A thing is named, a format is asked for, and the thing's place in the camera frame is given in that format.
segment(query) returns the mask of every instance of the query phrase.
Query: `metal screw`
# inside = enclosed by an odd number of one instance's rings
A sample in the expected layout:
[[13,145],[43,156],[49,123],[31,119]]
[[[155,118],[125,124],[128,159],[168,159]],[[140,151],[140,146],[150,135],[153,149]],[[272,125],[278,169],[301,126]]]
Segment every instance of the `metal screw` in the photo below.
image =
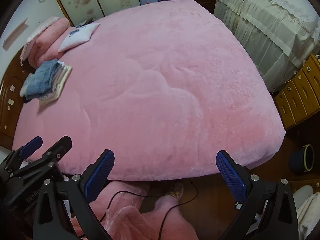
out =
[[256,175],[256,174],[252,174],[252,175],[251,175],[251,179],[252,179],[253,181],[258,181],[258,180],[259,180],[259,176]]
[[288,181],[286,179],[281,179],[281,183],[284,184],[284,185],[287,185]]
[[73,176],[72,176],[72,180],[77,181],[77,180],[80,179],[80,177],[81,177],[81,176],[80,176],[79,174],[73,175]]
[[50,179],[45,179],[43,184],[48,185],[50,183]]

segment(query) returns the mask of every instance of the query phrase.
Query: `foot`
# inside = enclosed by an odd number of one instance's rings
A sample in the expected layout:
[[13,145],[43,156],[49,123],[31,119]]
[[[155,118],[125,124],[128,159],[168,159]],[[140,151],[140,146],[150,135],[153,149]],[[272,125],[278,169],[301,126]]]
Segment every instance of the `foot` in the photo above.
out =
[[177,201],[179,201],[183,194],[183,184],[181,181],[176,181],[171,189],[165,194],[174,197]]

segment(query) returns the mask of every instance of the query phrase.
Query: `wooden dresser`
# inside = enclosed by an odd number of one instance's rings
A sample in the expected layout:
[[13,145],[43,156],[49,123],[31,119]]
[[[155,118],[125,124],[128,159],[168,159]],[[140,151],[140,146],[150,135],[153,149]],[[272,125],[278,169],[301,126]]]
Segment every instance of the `wooden dresser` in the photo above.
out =
[[274,98],[285,129],[320,110],[320,63],[311,54],[305,65]]

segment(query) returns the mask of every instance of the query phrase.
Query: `textured blue pad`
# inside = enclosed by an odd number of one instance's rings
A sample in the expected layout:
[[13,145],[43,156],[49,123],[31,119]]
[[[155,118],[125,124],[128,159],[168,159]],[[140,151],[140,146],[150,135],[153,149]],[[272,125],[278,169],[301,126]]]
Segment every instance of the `textured blue pad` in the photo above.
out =
[[20,150],[19,158],[21,160],[26,160],[29,158],[37,149],[42,146],[42,138],[37,136],[33,138],[30,142],[28,142],[25,146],[23,146]]
[[217,154],[216,164],[235,200],[245,203],[247,200],[247,187],[221,152]]
[[87,203],[97,199],[97,196],[106,182],[114,164],[115,155],[109,150],[84,186],[84,199]]

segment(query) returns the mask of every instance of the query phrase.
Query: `wooden headboard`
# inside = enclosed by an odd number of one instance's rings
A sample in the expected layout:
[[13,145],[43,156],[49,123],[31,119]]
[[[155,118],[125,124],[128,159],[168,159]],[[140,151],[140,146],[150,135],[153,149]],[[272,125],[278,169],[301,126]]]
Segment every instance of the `wooden headboard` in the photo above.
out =
[[27,60],[23,66],[20,65],[21,51],[22,49],[10,62],[0,87],[0,146],[9,150],[12,150],[13,137],[23,106],[23,98],[19,92],[29,73],[35,72]]

